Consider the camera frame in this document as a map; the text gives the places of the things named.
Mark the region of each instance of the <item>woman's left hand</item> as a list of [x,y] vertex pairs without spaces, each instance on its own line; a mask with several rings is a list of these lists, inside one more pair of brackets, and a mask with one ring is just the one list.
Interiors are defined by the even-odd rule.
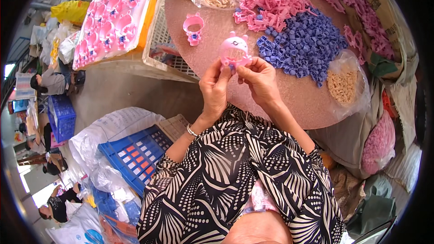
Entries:
[[220,58],[214,61],[207,69],[201,80],[199,88],[203,95],[202,119],[211,127],[226,109],[227,84],[231,78],[231,69],[225,67],[220,72]]

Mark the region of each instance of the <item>yellow plastic bag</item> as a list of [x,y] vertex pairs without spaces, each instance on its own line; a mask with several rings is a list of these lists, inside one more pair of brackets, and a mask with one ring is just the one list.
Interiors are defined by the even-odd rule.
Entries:
[[89,2],[71,0],[51,7],[51,17],[56,17],[60,22],[68,20],[73,24],[81,25],[86,17]]

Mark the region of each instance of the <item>woman's right hand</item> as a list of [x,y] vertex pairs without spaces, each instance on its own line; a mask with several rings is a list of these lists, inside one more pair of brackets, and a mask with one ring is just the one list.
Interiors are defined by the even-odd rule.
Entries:
[[276,83],[276,70],[259,57],[253,57],[251,64],[238,66],[238,84],[246,83],[253,100],[267,112],[270,106],[282,102]]

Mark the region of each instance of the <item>pink bag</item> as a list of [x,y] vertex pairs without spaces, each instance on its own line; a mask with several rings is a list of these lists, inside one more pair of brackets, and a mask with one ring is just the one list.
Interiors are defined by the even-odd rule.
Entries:
[[365,141],[361,157],[362,168],[369,174],[375,174],[395,157],[395,126],[387,111],[383,112],[371,134]]

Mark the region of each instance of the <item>concrete floor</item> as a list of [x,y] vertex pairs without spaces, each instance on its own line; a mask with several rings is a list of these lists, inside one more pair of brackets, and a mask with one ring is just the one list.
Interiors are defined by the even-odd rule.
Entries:
[[[158,80],[105,69],[86,71],[83,89],[70,98],[77,114],[75,134],[107,113],[129,106],[144,108],[166,119],[182,114],[190,123],[196,120],[203,109],[198,84]],[[84,171],[72,157],[68,145],[60,150],[69,167],[62,178],[78,181]]]

